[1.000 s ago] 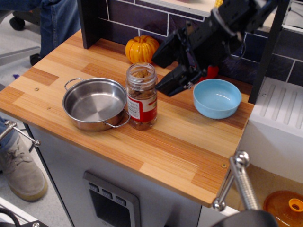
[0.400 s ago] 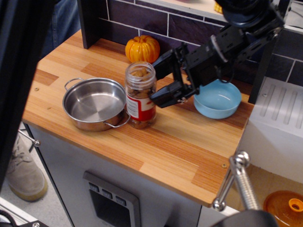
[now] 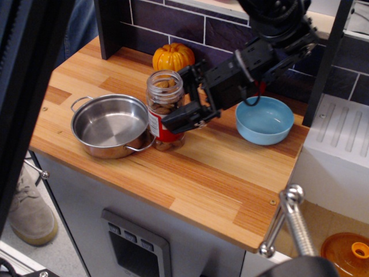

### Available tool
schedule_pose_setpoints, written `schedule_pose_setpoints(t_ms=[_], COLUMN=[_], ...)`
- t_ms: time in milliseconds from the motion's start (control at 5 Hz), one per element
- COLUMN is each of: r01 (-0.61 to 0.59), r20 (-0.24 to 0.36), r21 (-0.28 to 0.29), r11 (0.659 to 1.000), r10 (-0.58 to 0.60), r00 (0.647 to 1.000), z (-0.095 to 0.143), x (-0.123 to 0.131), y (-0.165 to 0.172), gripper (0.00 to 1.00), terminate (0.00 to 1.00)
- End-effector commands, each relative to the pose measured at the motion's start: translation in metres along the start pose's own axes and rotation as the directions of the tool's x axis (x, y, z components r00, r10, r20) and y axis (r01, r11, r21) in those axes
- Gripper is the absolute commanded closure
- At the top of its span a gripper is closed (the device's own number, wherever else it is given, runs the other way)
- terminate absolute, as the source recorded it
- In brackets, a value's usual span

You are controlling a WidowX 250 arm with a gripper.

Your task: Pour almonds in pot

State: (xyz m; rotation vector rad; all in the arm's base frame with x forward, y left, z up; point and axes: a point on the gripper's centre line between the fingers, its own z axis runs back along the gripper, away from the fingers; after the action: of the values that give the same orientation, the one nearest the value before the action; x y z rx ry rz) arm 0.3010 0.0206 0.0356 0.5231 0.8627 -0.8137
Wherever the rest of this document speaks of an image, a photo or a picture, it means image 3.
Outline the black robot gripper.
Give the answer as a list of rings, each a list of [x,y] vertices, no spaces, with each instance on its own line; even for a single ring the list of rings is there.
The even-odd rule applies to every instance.
[[[256,38],[222,63],[209,67],[205,59],[178,71],[189,101],[166,115],[162,124],[171,133],[183,133],[204,127],[221,110],[227,110],[256,93],[256,83],[276,61],[273,47]],[[201,105],[198,88],[206,92],[209,106]]]

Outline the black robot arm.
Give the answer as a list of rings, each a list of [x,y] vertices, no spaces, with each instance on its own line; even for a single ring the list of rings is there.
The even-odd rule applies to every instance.
[[[239,3],[256,38],[211,69],[201,61],[180,70],[190,102],[162,119],[171,133],[200,128],[240,102],[257,105],[266,86],[318,44],[317,30],[306,16],[310,1]]]

